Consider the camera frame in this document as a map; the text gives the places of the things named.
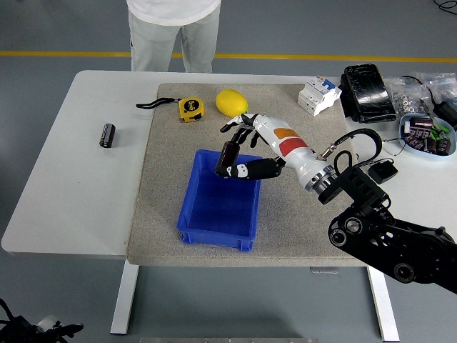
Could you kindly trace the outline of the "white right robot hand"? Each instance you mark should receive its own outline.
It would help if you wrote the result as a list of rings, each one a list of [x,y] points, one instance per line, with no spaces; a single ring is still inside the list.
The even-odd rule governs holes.
[[[238,131],[224,144],[215,172],[220,177],[245,180],[276,178],[284,167],[294,169],[301,186],[311,191],[327,187],[335,178],[333,167],[319,157],[313,149],[284,121],[263,114],[241,114],[231,119],[223,128]],[[262,139],[277,154],[274,158],[255,159],[237,164],[240,145],[254,133],[250,146]]]

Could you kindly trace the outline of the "black-white left robot hand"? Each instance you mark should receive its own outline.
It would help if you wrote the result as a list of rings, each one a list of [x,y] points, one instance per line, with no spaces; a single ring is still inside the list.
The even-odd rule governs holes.
[[[35,342],[67,342],[84,328],[83,324],[63,325],[55,316],[44,317],[36,325]]]

